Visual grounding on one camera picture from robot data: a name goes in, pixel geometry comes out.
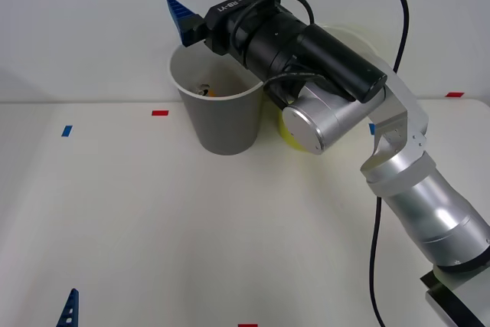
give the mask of white tabletop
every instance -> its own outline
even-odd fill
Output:
[[[428,152],[490,220],[490,109],[422,105]],[[77,288],[80,327],[376,326],[368,123],[318,157],[264,115],[255,145],[222,157],[180,103],[0,105],[0,325],[54,327]],[[419,280],[430,270],[385,207],[386,325],[443,326]]]

